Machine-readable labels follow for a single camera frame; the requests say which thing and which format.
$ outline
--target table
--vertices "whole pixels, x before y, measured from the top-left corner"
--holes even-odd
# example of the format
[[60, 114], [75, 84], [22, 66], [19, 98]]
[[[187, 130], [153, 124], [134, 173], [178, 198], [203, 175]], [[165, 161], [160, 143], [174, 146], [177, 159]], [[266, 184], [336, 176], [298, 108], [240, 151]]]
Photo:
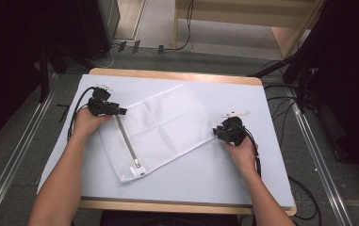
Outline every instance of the table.
[[[188, 16], [189, 2], [175, 0], [175, 32], [177, 19]], [[282, 56], [288, 57], [304, 31], [314, 25], [323, 3], [324, 0], [196, 0], [191, 19], [271, 26]]]
[[[92, 75], [83, 76], [73, 103], [76, 103], [90, 83], [113, 84], [114, 91], [109, 101], [117, 102], [122, 107], [180, 83], [190, 88], [205, 104], [208, 112], [217, 116], [214, 121], [220, 123], [223, 121], [220, 116], [227, 113], [229, 108], [240, 109], [238, 99], [220, 103], [220, 97], [230, 98], [236, 95], [237, 98], [242, 98], [244, 94], [252, 95], [250, 117], [242, 119], [259, 145], [263, 180], [284, 210], [289, 215], [296, 213], [265, 92], [259, 79], [111, 69], [93, 69], [90, 74]], [[73, 110], [70, 109], [68, 115], [71, 116], [72, 113]], [[39, 188], [62, 154], [69, 121], [70, 118], [67, 118], [43, 172]], [[266, 130], [255, 129], [258, 126]], [[128, 183], [119, 181], [100, 144], [99, 135], [93, 134], [85, 148], [81, 208], [237, 215], [253, 213], [244, 180], [220, 140], [209, 141], [144, 178]]]

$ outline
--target person's left hand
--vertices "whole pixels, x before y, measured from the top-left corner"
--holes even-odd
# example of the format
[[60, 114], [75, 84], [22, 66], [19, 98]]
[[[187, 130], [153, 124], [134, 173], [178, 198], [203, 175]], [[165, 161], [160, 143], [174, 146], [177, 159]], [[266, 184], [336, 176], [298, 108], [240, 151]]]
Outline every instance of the person's left hand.
[[112, 116], [110, 115], [93, 116], [87, 107], [82, 108], [76, 114], [73, 135], [86, 138], [93, 133], [101, 123], [109, 121], [111, 118]]

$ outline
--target forearm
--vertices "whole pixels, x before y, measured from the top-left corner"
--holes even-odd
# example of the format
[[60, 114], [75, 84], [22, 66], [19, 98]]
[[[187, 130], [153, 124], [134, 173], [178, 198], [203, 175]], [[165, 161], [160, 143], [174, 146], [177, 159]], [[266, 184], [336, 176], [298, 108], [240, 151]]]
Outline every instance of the forearm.
[[256, 172], [242, 173], [246, 179], [253, 203], [253, 212], [258, 226], [294, 225], [286, 212], [272, 197], [262, 179]]
[[71, 225], [81, 196], [86, 139], [73, 135], [35, 200], [28, 225]]

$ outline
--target human arm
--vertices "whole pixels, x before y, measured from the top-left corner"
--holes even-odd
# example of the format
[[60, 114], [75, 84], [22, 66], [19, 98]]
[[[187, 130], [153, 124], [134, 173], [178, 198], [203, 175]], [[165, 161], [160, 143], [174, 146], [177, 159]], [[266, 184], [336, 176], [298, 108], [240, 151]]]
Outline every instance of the human arm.
[[95, 117], [84, 108], [76, 115], [73, 134], [34, 202], [28, 225], [71, 225], [79, 206], [85, 144], [111, 116]]
[[246, 137], [239, 146], [225, 143], [225, 147], [247, 183], [257, 225], [294, 225], [258, 175], [251, 140]]

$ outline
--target white mesh bag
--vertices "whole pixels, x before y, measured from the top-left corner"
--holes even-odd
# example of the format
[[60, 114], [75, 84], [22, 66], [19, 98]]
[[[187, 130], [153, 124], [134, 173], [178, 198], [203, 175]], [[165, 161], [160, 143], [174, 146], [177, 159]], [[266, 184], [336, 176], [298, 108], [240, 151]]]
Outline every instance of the white mesh bag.
[[140, 177], [134, 170], [146, 175], [214, 138], [212, 120], [183, 85], [128, 106], [120, 119], [141, 169], [136, 167], [116, 118], [102, 124], [99, 133], [123, 182]]

